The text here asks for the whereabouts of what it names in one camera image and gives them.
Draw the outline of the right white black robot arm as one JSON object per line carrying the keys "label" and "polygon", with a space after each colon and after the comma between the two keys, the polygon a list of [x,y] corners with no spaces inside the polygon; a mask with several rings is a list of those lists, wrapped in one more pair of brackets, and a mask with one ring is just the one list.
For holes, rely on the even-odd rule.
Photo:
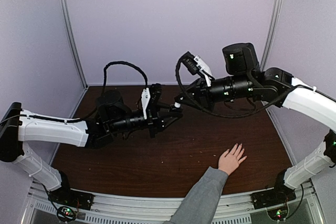
{"label": "right white black robot arm", "polygon": [[209,115],[217,102],[233,102],[251,98],[300,112],[329,128],[323,142],[297,165],[278,174],[269,192],[272,203],[279,204],[298,186],[327,167],[335,166],[335,99],[310,87],[292,74],[272,67],[261,71],[253,44],[236,43],[222,49],[228,77],[215,79],[208,65],[190,52],[178,60],[175,76],[181,93],[175,101],[199,109]]}

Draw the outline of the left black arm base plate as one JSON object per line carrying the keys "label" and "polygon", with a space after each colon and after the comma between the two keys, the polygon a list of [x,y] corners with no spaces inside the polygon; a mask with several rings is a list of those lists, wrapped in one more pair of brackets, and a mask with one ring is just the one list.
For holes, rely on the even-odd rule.
{"label": "left black arm base plate", "polygon": [[58,204],[79,208],[83,210],[90,210],[94,195],[90,193],[84,193],[81,191],[52,191],[49,193],[49,198]]}

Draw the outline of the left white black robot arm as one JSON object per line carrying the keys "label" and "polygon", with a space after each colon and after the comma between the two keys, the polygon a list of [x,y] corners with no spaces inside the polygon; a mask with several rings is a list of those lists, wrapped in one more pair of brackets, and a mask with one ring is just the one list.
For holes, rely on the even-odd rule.
{"label": "left white black robot arm", "polygon": [[76,197],[67,175],[48,165],[27,143],[43,141],[102,148],[117,134],[143,129],[155,137],[182,117],[179,103],[168,105],[160,102],[160,97],[160,88],[145,88],[140,99],[142,107],[131,110],[118,90],[109,90],[96,99],[97,114],[93,119],[47,117],[23,110],[21,103],[14,102],[1,121],[1,161],[18,165],[64,205],[71,205]]}

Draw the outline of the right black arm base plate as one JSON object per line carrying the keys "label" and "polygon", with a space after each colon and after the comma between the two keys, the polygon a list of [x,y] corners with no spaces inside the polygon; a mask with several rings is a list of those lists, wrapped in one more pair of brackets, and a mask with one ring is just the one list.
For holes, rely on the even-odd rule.
{"label": "right black arm base plate", "polygon": [[264,190],[251,194],[251,199],[254,205],[254,209],[268,208],[275,205],[285,204],[288,201],[295,200],[295,191],[290,189],[284,190]]}

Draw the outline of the person's bare hand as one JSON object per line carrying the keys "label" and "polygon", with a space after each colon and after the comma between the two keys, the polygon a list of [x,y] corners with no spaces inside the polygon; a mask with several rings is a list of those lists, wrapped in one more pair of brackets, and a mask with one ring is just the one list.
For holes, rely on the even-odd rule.
{"label": "person's bare hand", "polygon": [[243,144],[235,144],[232,149],[226,150],[218,160],[218,169],[225,172],[227,175],[231,175],[240,164],[246,160],[247,156],[244,156],[245,149]]}

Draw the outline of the grey sleeved forearm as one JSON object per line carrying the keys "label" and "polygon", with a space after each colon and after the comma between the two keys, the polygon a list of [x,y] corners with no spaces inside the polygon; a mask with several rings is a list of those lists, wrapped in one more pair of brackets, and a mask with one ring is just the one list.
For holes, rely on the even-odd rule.
{"label": "grey sleeved forearm", "polygon": [[164,223],[212,223],[228,174],[209,167]]}

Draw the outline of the white capped nail polish bottle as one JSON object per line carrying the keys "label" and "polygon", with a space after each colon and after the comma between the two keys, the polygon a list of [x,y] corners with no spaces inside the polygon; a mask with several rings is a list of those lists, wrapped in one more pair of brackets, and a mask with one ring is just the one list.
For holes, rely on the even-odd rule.
{"label": "white capped nail polish bottle", "polygon": [[174,104],[170,105],[170,112],[174,112],[174,113],[182,113],[182,108],[181,105],[177,102],[175,102]]}

